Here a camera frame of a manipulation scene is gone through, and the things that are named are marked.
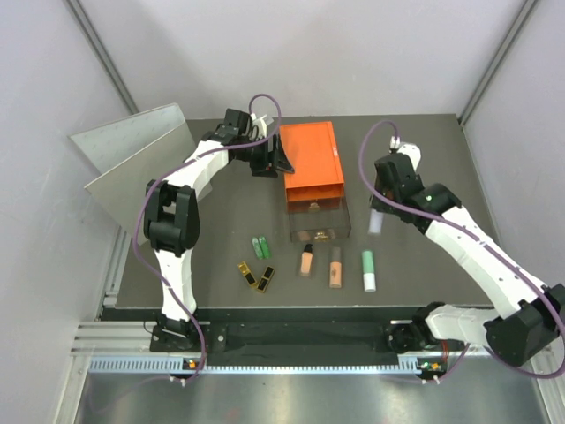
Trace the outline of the orange drawer box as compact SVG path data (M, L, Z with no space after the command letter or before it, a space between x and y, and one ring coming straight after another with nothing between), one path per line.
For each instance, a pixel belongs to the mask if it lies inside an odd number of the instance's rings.
M294 168L284 176L287 210L338 208L345 197L345 182L333 124L283 125L280 137Z

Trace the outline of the lilac white tube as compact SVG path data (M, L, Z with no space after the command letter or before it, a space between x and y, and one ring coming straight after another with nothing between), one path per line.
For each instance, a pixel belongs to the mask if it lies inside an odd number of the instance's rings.
M381 234L383 220L384 214L380 211L372 209L370 213L368 233L372 235Z

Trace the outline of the clear acrylic drawer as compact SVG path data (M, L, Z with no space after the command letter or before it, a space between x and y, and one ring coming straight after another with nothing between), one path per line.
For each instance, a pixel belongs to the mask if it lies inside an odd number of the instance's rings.
M293 243L313 243L350 236L350 214L344 197L290 202L287 212L290 240Z

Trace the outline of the green white tube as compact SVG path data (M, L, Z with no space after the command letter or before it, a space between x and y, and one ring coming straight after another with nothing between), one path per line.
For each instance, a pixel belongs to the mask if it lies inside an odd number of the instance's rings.
M371 250L364 250L362 252L362 268L363 268L363 285L365 292L376 291L376 277L373 252Z

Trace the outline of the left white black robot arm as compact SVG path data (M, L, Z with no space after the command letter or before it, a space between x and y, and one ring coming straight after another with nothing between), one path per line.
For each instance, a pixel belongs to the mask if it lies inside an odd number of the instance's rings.
M198 197L216 173L238 160L254 177L275 178L295 172L281 137L266 141L268 117L226 110L224 120L205 133L184 167L156 184L147 184L143 233L158 261L163 305L152 331L152 352L194 352L203 347L203 333L192 321L192 250L200 236Z

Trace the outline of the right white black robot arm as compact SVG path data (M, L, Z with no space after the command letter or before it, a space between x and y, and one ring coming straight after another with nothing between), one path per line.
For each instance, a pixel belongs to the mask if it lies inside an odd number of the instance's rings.
M517 265L473 221L444 185L424 186L417 155L401 151L374 164L371 207L398 216L441 247L490 299L488 309L433 302L411 323L393 329L392 348L433 349L442 340L481 345L511 367L521 367L561 335L564 287L550 287Z

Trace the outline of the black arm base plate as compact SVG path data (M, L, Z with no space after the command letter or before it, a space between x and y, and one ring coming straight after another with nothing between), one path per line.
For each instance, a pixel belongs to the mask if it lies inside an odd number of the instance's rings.
M366 360L374 355L397 355L383 327L375 322L228 322L191 329L179 336L154 328L154 352L191 352L206 345L211 361Z

